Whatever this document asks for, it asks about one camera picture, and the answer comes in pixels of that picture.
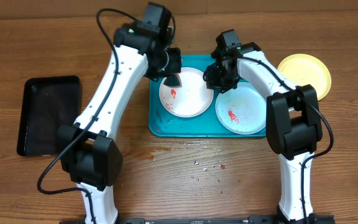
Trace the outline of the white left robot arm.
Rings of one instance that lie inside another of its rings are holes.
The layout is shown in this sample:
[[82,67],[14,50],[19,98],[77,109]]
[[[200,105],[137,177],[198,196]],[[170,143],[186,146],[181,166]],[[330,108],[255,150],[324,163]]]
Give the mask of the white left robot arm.
[[56,160],[82,194],[84,223],[117,223],[113,185],[123,156],[115,143],[123,112],[142,77],[172,79],[181,69],[180,49],[171,48],[175,29],[142,22],[124,24],[109,43],[110,64],[91,101],[71,126],[61,126]]

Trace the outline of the white plate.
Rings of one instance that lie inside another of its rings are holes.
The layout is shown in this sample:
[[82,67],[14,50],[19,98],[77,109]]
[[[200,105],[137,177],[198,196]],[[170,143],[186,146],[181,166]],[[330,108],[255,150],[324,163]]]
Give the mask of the white plate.
[[181,86],[172,88],[160,84],[158,94],[162,106],[171,114],[190,118],[204,113],[214,98],[214,91],[206,87],[203,72],[196,68],[182,67],[178,73]]

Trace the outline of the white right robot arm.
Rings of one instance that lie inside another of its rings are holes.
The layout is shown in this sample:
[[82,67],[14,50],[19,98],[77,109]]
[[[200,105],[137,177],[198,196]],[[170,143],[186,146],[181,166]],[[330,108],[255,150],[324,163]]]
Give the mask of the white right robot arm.
[[280,159],[280,222],[314,223],[310,174],[323,137],[315,89],[286,79],[253,42],[218,44],[211,57],[215,62],[204,73],[208,88],[225,93],[245,79],[266,100],[266,137]]

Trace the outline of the yellow plate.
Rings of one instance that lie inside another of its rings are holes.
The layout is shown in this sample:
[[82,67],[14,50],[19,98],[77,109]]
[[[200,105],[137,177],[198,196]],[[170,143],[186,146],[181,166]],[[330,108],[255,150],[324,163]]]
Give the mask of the yellow plate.
[[312,55],[289,55],[280,62],[278,71],[300,86],[310,84],[316,90],[318,100],[322,100],[331,89],[331,74],[327,66]]

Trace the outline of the green and pink sponge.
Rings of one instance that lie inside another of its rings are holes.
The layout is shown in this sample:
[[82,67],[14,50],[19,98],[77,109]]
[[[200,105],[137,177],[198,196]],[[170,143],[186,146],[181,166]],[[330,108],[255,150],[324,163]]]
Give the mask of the green and pink sponge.
[[163,84],[165,86],[168,86],[170,88],[179,88],[181,87],[181,79],[178,73],[174,73],[172,75],[169,75],[165,81],[163,81]]

